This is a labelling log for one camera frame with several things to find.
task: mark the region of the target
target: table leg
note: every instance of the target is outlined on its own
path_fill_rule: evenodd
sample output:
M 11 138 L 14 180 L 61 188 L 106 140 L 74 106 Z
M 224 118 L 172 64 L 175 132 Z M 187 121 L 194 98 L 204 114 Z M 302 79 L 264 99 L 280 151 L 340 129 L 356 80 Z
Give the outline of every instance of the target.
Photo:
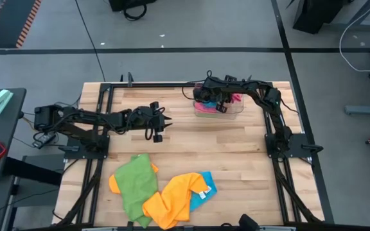
M 4 173 L 58 186 L 61 184 L 62 178 L 61 173 L 34 166 L 11 157 L 6 158 Z

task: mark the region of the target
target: concrete floor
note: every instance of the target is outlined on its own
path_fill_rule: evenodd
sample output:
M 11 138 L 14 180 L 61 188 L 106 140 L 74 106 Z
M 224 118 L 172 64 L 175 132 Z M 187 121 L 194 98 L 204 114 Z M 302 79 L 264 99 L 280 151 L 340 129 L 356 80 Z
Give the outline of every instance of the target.
M 78 3 L 98 48 L 282 47 L 269 0 L 158 0 L 137 22 L 111 12 L 106 0 Z M 309 35 L 293 30 L 297 3 L 288 9 L 289 0 L 277 3 L 291 48 L 338 47 L 341 31 L 323 28 Z M 355 0 L 335 21 L 349 20 L 364 3 Z M 350 31 L 344 47 L 370 47 L 370 31 Z M 22 49 L 65 48 L 92 48 L 75 1 L 45 0 Z M 370 116 L 344 113 L 348 104 L 370 105 L 370 80 L 366 73 L 352 70 L 338 53 L 292 56 L 315 141 L 325 148 L 320 159 L 335 222 L 370 226 L 370 146 L 364 144 L 370 137 Z M 370 54 L 346 56 L 355 66 L 370 68 Z M 208 69 L 216 76 L 252 74 L 259 80 L 290 80 L 284 53 L 136 53 L 99 58 L 107 81 L 119 81 L 128 71 L 135 81 L 199 80 Z M 56 101 L 74 102 L 87 81 L 102 81 L 93 54 L 0 56 L 0 88 L 27 88 L 25 112 Z M 17 138 L 30 143 L 32 134 L 26 123 L 18 124 Z M 58 151 L 35 150 L 16 141 L 10 149 L 15 158 L 47 153 Z M 15 226 L 47 226 L 52 208 L 19 210 Z M 39 219 L 30 221 L 30 214 L 36 213 Z

